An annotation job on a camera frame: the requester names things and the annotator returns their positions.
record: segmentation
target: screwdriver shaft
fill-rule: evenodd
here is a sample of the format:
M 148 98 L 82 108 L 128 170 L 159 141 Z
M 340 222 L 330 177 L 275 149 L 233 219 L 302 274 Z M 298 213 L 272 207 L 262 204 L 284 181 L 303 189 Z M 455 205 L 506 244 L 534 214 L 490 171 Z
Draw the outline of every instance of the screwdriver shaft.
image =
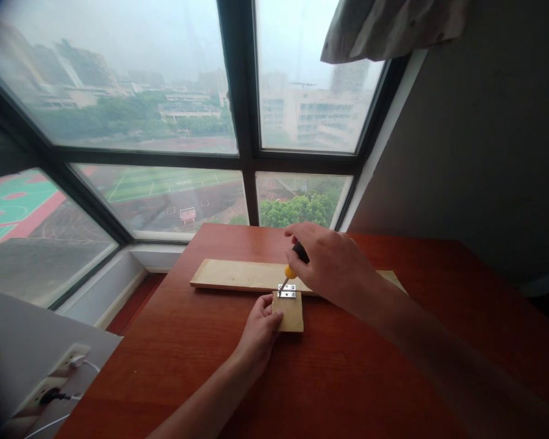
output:
M 279 291 L 277 292 L 277 297 L 281 297 L 281 293 L 285 289 L 285 285 L 287 285 L 288 281 L 289 281 L 289 278 L 286 278 L 285 281 L 282 283 Z

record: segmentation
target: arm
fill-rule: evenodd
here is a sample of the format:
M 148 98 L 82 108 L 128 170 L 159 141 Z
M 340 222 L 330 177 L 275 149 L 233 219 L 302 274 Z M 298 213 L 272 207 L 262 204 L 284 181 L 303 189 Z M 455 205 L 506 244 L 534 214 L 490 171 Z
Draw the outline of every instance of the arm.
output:
M 258 298 L 234 353 L 149 439 L 217 437 L 268 365 L 282 319 L 272 302 L 272 294 Z
M 311 223 L 285 230 L 310 258 L 287 251 L 313 291 L 376 329 L 433 384 L 473 437 L 549 437 L 549 405 L 458 339 L 371 266 L 355 242 Z M 346 285 L 343 291 L 331 285 Z

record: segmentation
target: sports field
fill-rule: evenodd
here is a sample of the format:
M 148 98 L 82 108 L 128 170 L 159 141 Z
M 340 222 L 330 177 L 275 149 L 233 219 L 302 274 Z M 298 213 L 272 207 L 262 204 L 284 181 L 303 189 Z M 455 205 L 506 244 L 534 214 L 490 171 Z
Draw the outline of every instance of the sports field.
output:
M 64 200 L 38 171 L 0 178 L 0 242 L 28 236 Z
M 127 167 L 109 188 L 111 203 L 241 181 L 240 171 Z

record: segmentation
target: wooden desk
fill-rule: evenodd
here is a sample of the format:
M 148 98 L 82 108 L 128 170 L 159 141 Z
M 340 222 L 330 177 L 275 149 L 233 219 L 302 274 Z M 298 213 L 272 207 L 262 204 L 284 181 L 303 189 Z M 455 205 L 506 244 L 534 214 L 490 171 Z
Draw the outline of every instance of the wooden desk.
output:
M 549 321 L 453 241 L 352 235 L 427 311 L 549 402 Z M 281 229 L 204 224 L 106 363 L 59 438 L 141 438 L 231 354 L 256 295 L 189 286 L 205 258 L 284 263 Z M 225 437 L 458 437 L 429 382 L 373 330 L 304 297 Z

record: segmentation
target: curtain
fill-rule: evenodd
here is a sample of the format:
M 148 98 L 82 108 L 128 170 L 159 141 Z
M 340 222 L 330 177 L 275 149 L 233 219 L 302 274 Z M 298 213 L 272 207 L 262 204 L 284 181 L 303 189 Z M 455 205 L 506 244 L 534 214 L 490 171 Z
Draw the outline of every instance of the curtain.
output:
M 470 0 L 340 0 L 321 61 L 386 60 L 458 38 Z

